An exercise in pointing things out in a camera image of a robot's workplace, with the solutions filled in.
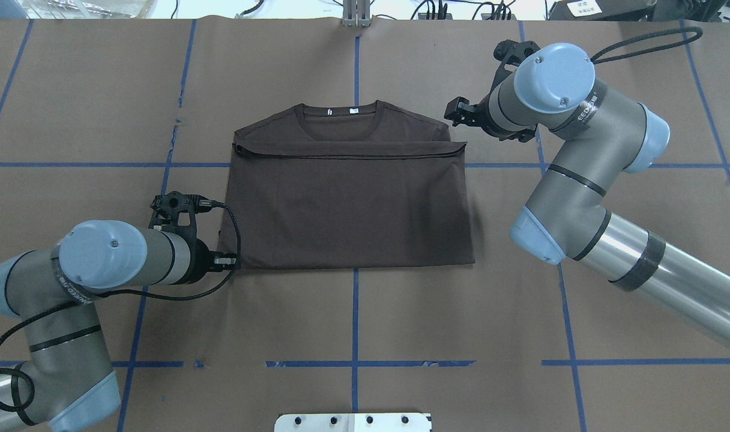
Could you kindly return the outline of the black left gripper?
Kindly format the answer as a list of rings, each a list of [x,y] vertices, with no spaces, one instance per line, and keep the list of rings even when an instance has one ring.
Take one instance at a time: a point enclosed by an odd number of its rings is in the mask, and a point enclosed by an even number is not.
[[[173,249],[171,268],[159,284],[192,284],[209,272],[241,267],[237,254],[214,254],[198,238],[196,215],[213,207],[212,200],[202,195],[178,191],[158,194],[152,199],[149,227],[163,232]]]

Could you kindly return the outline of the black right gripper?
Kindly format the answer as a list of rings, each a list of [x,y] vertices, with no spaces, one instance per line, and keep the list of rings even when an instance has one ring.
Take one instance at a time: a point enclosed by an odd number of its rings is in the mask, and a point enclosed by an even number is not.
[[[494,95],[494,90],[502,84],[514,72],[507,69],[508,65],[518,67],[527,57],[540,50],[540,46],[534,41],[515,42],[513,40],[504,40],[497,44],[493,56],[500,62],[496,69],[496,74],[490,87],[490,91],[485,98],[477,104],[470,104],[469,100],[464,97],[456,97],[449,102],[449,112],[445,112],[444,119],[452,123],[453,127],[458,125],[466,125],[469,127],[482,128],[486,134],[499,140],[518,140],[518,142],[526,143],[535,138],[535,126],[505,125],[503,120],[494,120],[489,102],[497,102],[498,98]]]

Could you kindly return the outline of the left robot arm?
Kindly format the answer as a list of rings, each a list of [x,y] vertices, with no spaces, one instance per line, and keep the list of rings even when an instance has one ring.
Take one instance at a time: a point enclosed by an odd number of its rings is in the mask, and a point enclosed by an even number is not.
[[[142,229],[88,220],[49,248],[0,263],[0,314],[19,322],[0,336],[0,431],[46,424],[80,431],[121,404],[121,392],[94,304],[118,295],[175,301],[143,287],[193,284],[207,273],[232,277],[241,238],[227,253],[198,238],[196,216],[223,202],[173,191],[157,195]]]

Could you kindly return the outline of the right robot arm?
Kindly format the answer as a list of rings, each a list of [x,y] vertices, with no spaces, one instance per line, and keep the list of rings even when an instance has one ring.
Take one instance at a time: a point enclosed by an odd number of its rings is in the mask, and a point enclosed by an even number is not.
[[[664,153],[667,122],[600,80],[574,44],[504,40],[494,57],[488,94],[477,104],[454,98],[444,118],[499,140],[527,142],[538,126],[563,140],[511,240],[550,265],[581,263],[730,350],[730,276],[603,206],[618,175],[642,172]]]

